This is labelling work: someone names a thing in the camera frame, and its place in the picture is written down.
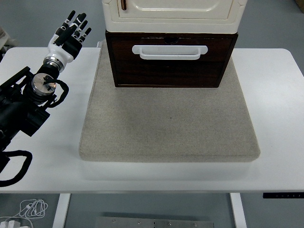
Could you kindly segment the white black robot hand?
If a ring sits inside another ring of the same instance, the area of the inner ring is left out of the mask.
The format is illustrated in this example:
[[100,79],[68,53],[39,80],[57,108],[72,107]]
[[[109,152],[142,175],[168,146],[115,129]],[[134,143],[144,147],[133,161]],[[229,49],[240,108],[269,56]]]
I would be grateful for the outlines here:
[[54,62],[63,69],[66,64],[76,59],[91,28],[87,28],[86,14],[75,15],[71,11],[67,19],[56,30],[48,44],[45,62]]

